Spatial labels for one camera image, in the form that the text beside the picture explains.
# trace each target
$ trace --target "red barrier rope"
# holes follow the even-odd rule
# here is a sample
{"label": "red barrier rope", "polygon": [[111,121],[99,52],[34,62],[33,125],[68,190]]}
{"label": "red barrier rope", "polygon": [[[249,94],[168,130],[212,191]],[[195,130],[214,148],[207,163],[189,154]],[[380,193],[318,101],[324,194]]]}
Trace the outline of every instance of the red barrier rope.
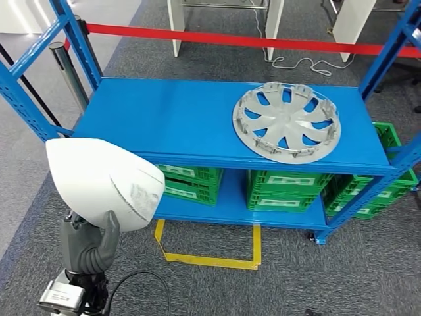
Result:
{"label": "red barrier rope", "polygon": [[66,38],[65,41],[65,49],[68,51],[69,48],[70,48],[70,42]]}
{"label": "red barrier rope", "polygon": [[[119,36],[133,36],[137,38],[152,38],[157,40],[181,40],[192,43],[206,43],[216,45],[245,46],[245,47],[274,47],[278,49],[297,49],[306,51],[327,51],[330,53],[352,53],[358,55],[379,55],[382,45],[371,44],[340,44],[326,41],[303,41],[296,39],[266,39],[250,36],[235,36],[204,32],[182,32],[161,30],[155,28],[135,28],[132,26],[117,26],[88,23],[91,33],[109,34]],[[399,57],[419,58],[421,52],[414,47],[404,47]]]}

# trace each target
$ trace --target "label on crate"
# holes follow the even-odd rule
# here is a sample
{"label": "label on crate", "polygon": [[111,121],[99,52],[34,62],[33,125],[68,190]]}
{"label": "label on crate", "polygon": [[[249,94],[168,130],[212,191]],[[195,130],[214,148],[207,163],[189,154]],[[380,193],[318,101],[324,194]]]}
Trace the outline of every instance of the label on crate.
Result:
{"label": "label on crate", "polygon": [[[358,193],[360,193],[361,189],[354,189],[352,192],[351,192],[352,196],[355,196]],[[377,197],[379,198],[390,198],[392,196],[392,192],[392,191],[382,191],[382,193],[378,194]]]}
{"label": "label on crate", "polygon": [[295,184],[297,186],[312,186],[315,178],[290,178],[287,176],[270,176],[267,184]]}
{"label": "label on crate", "polygon": [[300,201],[278,201],[275,199],[263,199],[258,203],[260,206],[282,206],[282,207],[299,207]]}
{"label": "label on crate", "polygon": [[158,165],[158,168],[163,169],[164,171],[181,174],[183,176],[192,176],[195,177],[195,170],[189,168],[182,168],[171,165]]}
{"label": "label on crate", "polygon": [[[342,206],[336,206],[335,207],[335,209],[333,209],[333,212],[339,212],[342,209]],[[359,209],[359,211],[357,212],[358,214],[368,214],[370,213],[370,209]]]}
{"label": "label on crate", "polygon": [[183,191],[183,190],[179,190],[175,188],[170,188],[168,186],[165,187],[165,192],[170,194],[175,194],[177,196],[184,196],[186,198],[197,199],[197,194],[195,192]]}

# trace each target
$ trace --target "white cable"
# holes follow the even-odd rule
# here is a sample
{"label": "white cable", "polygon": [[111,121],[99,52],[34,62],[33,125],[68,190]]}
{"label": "white cable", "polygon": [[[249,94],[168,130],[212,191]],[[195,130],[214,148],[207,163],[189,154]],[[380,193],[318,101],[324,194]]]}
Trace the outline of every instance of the white cable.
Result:
{"label": "white cable", "polygon": [[[250,2],[251,2],[252,5],[254,5],[253,0],[250,0]],[[260,34],[260,38],[263,38],[263,34],[262,33],[262,30],[260,30],[259,19],[257,17],[257,11],[256,9],[254,9],[253,11],[254,12],[254,19],[256,20],[256,23],[257,23],[256,27],[257,28],[257,31],[259,32],[259,34]],[[295,69],[295,68],[298,67],[302,61],[309,61],[309,62],[312,63],[312,65],[310,66],[310,69],[312,71],[315,72],[316,74],[321,74],[322,76],[326,76],[326,77],[330,77],[332,75],[332,73],[330,71],[328,71],[328,70],[315,69],[315,67],[318,65],[318,64],[327,64],[327,65],[329,65],[330,67],[336,68],[336,69],[346,69],[348,66],[351,65],[354,61],[354,58],[355,58],[355,55],[352,55],[352,58],[351,59],[351,61],[349,62],[348,64],[345,65],[345,66],[336,66],[336,65],[333,65],[331,63],[329,63],[327,61],[324,61],[324,60],[319,60],[319,61],[315,63],[312,59],[311,59],[309,57],[302,58],[302,59],[297,61],[295,66],[279,66],[279,65],[276,65],[276,63],[281,63],[282,61],[285,60],[285,57],[278,56],[278,57],[277,57],[277,58],[275,58],[272,61],[270,61],[269,59],[268,59],[268,57],[266,55],[266,51],[264,48],[262,48],[262,50],[263,51],[263,54],[265,54],[265,61],[266,61],[268,63],[272,63],[272,67],[274,67],[274,68],[292,70],[292,69]]]}

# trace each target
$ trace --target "shelf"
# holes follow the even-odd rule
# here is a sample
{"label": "shelf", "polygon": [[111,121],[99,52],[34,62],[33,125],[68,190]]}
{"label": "shelf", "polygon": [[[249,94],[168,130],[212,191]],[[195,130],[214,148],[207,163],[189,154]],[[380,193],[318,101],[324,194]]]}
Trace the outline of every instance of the shelf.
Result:
{"label": "shelf", "polygon": [[305,213],[250,211],[246,208],[246,173],[227,169],[220,188],[217,206],[164,196],[155,214],[155,219],[195,221],[220,224],[253,224],[301,229],[326,229],[326,218],[320,196]]}
{"label": "shelf", "polygon": [[74,137],[100,138],[154,163],[383,175],[393,170],[357,88],[313,86],[336,105],[340,140],[327,157],[304,165],[269,161],[244,145],[232,113],[243,82],[104,78]]}

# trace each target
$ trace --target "white wall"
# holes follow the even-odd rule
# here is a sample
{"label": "white wall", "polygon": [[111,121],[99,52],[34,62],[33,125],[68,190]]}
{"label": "white wall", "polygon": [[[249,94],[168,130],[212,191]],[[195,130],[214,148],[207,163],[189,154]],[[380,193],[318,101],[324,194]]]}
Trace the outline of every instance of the white wall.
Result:
{"label": "white wall", "polygon": [[0,33],[41,33],[46,25],[35,6],[35,1],[0,0]]}

